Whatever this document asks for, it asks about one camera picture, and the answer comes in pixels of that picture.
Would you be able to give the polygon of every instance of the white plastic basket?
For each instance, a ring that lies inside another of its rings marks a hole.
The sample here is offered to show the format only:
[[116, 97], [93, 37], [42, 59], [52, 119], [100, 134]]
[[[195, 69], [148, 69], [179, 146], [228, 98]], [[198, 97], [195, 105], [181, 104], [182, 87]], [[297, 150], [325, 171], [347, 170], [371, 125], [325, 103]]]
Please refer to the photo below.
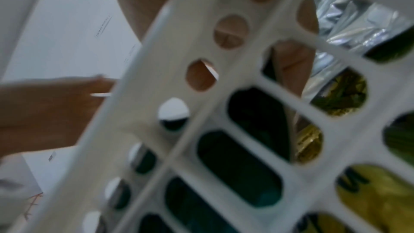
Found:
[[[392, 155], [381, 140], [382, 129], [413, 110], [414, 56], [378, 65], [330, 45], [296, 22], [302, 0], [273, 0], [257, 5], [249, 0], [172, 0], [161, 10], [143, 47], [80, 140], [79, 154], [66, 178], [49, 197], [25, 232], [82, 232], [88, 212], [99, 211], [106, 232], [137, 232], [140, 218], [156, 213], [174, 232], [188, 232], [166, 209], [165, 187], [179, 176], [241, 233], [291, 232], [309, 212], [332, 214], [358, 233], [378, 232], [347, 209], [337, 197], [335, 180], [353, 164], [374, 164], [414, 185], [414, 171]], [[410, 0], [371, 0], [414, 17]], [[238, 49], [224, 50], [213, 41], [215, 24], [229, 14], [246, 19], [250, 34]], [[260, 73], [262, 53], [273, 43], [294, 39], [332, 54], [367, 79], [370, 97], [356, 114], [333, 119], [303, 102]], [[220, 75], [206, 92], [185, 81], [189, 64], [211, 61]], [[234, 123], [223, 110], [236, 90], [255, 86], [315, 123], [324, 133], [319, 157], [292, 165], [268, 150]], [[171, 134], [157, 112], [169, 98], [185, 101], [191, 117], [185, 129]], [[283, 180], [282, 199], [275, 206], [255, 209], [240, 199], [194, 157], [191, 148], [206, 130], [219, 128], [232, 136]], [[158, 157], [157, 168], [137, 178], [128, 162], [130, 150], [143, 142]], [[121, 177], [131, 186], [127, 208], [114, 211], [104, 197], [110, 180]]]

